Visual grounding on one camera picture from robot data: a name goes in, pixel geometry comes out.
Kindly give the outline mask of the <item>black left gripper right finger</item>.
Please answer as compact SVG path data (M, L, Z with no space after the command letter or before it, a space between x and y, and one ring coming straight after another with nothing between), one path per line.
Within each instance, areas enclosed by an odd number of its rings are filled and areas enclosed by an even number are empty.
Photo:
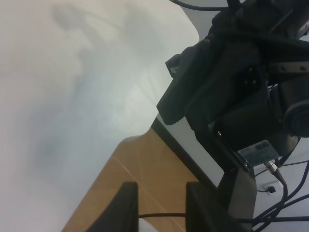
M186 184L187 232L246 232L199 182Z

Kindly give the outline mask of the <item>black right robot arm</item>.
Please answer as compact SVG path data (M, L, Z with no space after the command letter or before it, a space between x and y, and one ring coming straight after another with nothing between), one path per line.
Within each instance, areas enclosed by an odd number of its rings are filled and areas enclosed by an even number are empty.
M186 118L223 169L218 189L186 185L189 232L260 232L293 204L280 167L309 135L306 0L238 0L215 9L208 35L166 62L157 109Z

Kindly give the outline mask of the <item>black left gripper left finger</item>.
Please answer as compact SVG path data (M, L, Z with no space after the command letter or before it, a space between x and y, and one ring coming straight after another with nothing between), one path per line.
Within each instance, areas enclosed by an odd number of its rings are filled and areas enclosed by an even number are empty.
M88 232L137 232L139 230L138 184L124 182Z

